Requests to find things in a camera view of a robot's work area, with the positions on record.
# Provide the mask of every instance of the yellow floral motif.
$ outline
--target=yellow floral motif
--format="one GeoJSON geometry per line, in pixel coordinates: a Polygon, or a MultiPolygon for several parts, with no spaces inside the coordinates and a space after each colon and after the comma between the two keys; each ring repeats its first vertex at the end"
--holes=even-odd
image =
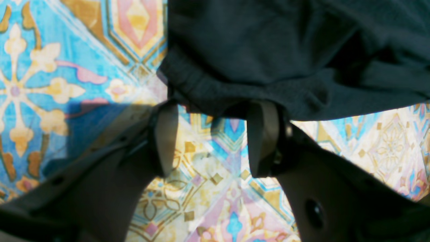
{"type": "Polygon", "coordinates": [[[41,118],[40,128],[45,133],[54,132],[58,135],[67,135],[68,128],[65,123],[63,111],[54,109],[46,111],[34,104],[27,97],[29,93],[46,94],[53,97],[54,101],[60,104],[67,103],[70,98],[81,96],[85,89],[69,84],[63,78],[54,78],[47,87],[27,88],[27,81],[36,73],[54,72],[57,69],[55,59],[60,54],[60,44],[50,43],[43,48],[35,48],[30,53],[31,65],[25,75],[18,80],[17,67],[19,56],[25,51],[27,42],[21,37],[21,29],[18,24],[14,24],[9,32],[9,39],[5,42],[5,52],[10,55],[12,76],[10,80],[5,77],[0,70],[0,81],[3,82],[5,89],[0,89],[0,95],[6,95],[6,100],[0,104],[0,133],[4,131],[5,124],[3,117],[6,108],[13,103],[15,107],[16,124],[10,131],[10,139],[15,143],[15,149],[20,157],[28,149],[28,143],[33,139],[33,131],[26,127],[21,112],[21,104],[29,106],[41,118]]]}
{"type": "Polygon", "coordinates": [[[184,181],[156,178],[145,189],[139,201],[138,211],[148,219],[153,220],[159,208],[166,207],[172,211],[179,211],[181,205],[175,193],[184,189],[187,184],[184,181]]]}
{"type": "Polygon", "coordinates": [[[16,183],[16,187],[20,191],[25,193],[31,191],[33,188],[37,187],[38,185],[39,185],[39,182],[37,180],[30,179],[26,176],[23,176],[22,179],[16,183]]]}
{"type": "Polygon", "coordinates": [[[133,92],[133,87],[125,85],[122,80],[113,79],[105,91],[114,102],[122,102],[133,92]]]}

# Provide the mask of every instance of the dark fabric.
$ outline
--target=dark fabric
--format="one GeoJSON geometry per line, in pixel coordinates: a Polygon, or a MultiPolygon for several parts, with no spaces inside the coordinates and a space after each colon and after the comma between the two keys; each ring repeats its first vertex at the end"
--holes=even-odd
{"type": "Polygon", "coordinates": [[[429,0],[169,0],[160,72],[202,112],[245,99],[295,120],[430,97],[429,0]]]}

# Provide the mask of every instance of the metal hole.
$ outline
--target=metal hole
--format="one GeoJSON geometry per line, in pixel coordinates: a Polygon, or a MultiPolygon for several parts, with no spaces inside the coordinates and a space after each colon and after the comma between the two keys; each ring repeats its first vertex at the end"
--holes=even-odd
{"type": "Polygon", "coordinates": [[[314,200],[308,200],[305,209],[310,224],[316,229],[321,229],[324,226],[324,214],[321,206],[314,200]]]}

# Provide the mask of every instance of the black skirt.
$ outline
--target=black skirt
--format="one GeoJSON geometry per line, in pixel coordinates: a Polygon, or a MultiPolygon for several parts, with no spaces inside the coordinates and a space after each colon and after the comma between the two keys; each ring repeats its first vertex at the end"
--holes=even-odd
{"type": "Polygon", "coordinates": [[[429,0],[169,0],[159,73],[206,114],[248,99],[294,120],[430,97],[429,0]]]}

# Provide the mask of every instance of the patterned tile floor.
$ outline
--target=patterned tile floor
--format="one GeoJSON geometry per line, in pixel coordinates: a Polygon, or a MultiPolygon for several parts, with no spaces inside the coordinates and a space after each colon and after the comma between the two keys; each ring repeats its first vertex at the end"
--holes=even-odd
{"type": "MultiPolygon", "coordinates": [[[[109,143],[166,99],[163,0],[0,0],[0,202],[54,158],[109,143]]],[[[428,193],[430,105],[297,122],[399,193],[428,193]]],[[[299,241],[274,179],[252,179],[246,125],[182,110],[175,171],[142,195],[127,241],[299,241]]]]}

